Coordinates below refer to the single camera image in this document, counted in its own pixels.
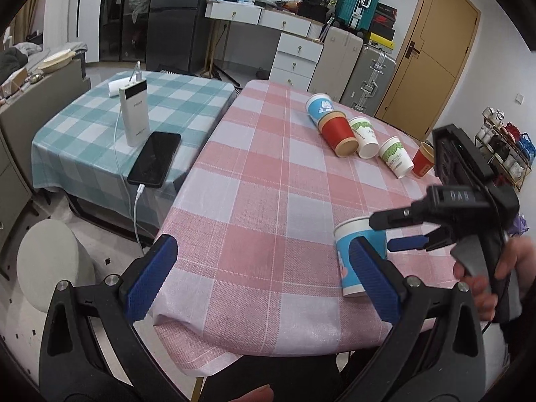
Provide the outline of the person's right hand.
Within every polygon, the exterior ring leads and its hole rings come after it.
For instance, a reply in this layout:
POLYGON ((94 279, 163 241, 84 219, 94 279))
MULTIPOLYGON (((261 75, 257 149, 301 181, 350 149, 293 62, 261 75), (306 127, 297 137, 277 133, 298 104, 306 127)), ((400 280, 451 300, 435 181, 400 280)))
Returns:
MULTIPOLYGON (((535 243, 530 237, 514 237, 506 243, 495 270, 495 279, 503 280, 513 270, 517 272, 520 298, 523 298, 535 281, 536 274, 535 243)), ((459 262, 453 266, 453 275, 469 285, 481 321, 492 321, 498 297, 487 292, 489 282, 483 276, 469 276, 459 262)))

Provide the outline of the person's left thumb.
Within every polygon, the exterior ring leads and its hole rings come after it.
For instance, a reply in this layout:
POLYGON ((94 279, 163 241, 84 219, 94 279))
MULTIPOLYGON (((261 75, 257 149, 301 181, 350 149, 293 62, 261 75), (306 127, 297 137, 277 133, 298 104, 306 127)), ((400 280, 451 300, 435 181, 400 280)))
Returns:
POLYGON ((272 402, 273 389, 269 385, 256 388, 231 402, 272 402))

